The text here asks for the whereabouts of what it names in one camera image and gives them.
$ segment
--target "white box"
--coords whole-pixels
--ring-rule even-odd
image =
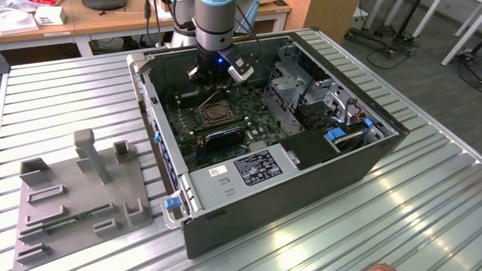
[[[36,21],[40,25],[58,25],[65,23],[62,7],[37,7]]]

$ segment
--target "open computer chassis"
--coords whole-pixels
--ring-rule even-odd
[[[359,181],[408,134],[295,33],[235,44],[255,74],[209,90],[187,80],[195,47],[128,57],[191,259]]]

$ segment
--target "robotic arm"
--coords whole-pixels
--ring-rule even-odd
[[[179,17],[184,18],[179,22],[181,25],[192,12],[192,1],[195,4],[192,18],[195,30],[188,33],[188,29],[176,27],[176,32],[185,36],[193,36],[192,32],[195,32],[197,58],[195,68],[187,73],[191,82],[212,88],[228,76],[235,82],[245,81],[255,70],[251,63],[243,59],[232,40],[235,29],[248,29],[248,25],[253,24],[259,0],[177,1],[173,16],[177,20]],[[235,21],[240,22],[243,27],[239,25],[235,27]]]

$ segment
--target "white table leg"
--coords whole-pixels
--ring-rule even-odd
[[[276,15],[276,19],[275,19],[273,25],[272,25],[272,32],[279,32],[279,31],[284,30],[285,17],[287,17],[285,12]]]
[[[392,19],[395,18],[396,12],[400,9],[401,3],[403,3],[403,0],[396,0],[396,3],[392,6],[392,9],[389,11],[388,17],[385,18],[385,21],[383,22],[383,25],[385,27],[391,24]]]
[[[435,9],[438,7],[438,4],[439,4],[439,0],[435,0],[434,4],[431,4],[430,9],[428,9],[428,11],[427,11],[427,13],[426,13],[426,15],[424,15],[424,17],[422,19],[422,22],[420,22],[419,26],[416,27],[415,32],[412,34],[412,36],[415,38],[419,36],[419,34],[422,33],[424,27],[427,26],[427,23],[428,23],[428,21],[431,19],[431,16],[435,13]]]
[[[463,47],[463,45],[466,44],[466,42],[468,41],[470,37],[472,36],[474,32],[476,31],[476,29],[479,28],[482,24],[482,15],[479,15],[475,23],[472,24],[472,26],[468,28],[467,33],[462,36],[459,42],[456,43],[456,45],[454,46],[454,48],[451,49],[450,53],[446,55],[444,59],[442,60],[442,65],[446,66],[448,64],[448,62],[451,61],[451,59],[454,58],[454,56],[460,52],[460,49]]]
[[[472,11],[472,13],[470,14],[467,20],[463,22],[460,28],[458,29],[455,36],[460,36],[462,32],[466,30],[468,24],[472,22],[474,18],[476,17],[478,13],[480,12],[482,9],[482,3],[476,6],[475,10]]]
[[[89,45],[90,38],[84,36],[73,36],[73,42],[77,44],[81,57],[93,56],[93,52]]]
[[[373,9],[369,12],[368,19],[367,19],[367,22],[365,22],[365,25],[367,25],[368,29],[371,27],[371,24],[373,23],[373,20],[375,20],[375,17],[376,17],[376,14],[379,12],[379,8],[381,7],[383,2],[384,2],[384,0],[376,0]]]

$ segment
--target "motherboard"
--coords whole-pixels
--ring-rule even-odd
[[[209,95],[173,97],[165,115],[191,171],[279,142],[287,135],[263,104],[263,89],[220,88]]]

